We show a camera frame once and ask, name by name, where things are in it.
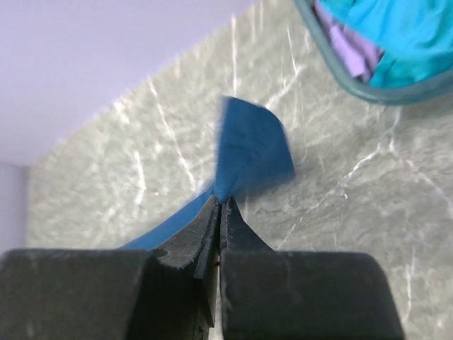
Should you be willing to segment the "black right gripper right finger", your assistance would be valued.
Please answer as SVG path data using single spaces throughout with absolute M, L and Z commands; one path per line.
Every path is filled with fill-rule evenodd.
M 225 339 L 402 339 L 386 274 L 369 254 L 276 251 L 222 206 L 220 295 Z

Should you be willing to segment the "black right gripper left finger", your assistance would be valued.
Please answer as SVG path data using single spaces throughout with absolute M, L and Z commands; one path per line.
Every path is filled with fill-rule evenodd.
M 207 339 L 221 207 L 215 197 L 152 250 L 15 249 L 1 257 L 2 339 Z

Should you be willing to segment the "dark blue printed t-shirt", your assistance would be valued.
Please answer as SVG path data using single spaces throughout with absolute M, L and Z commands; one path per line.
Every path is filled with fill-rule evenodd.
M 191 222 L 210 196 L 225 203 L 230 196 L 259 193 L 294 176 L 294 162 L 279 118 L 263 106 L 225 96 L 211 184 L 167 220 L 122 248 L 148 250 L 159 246 Z

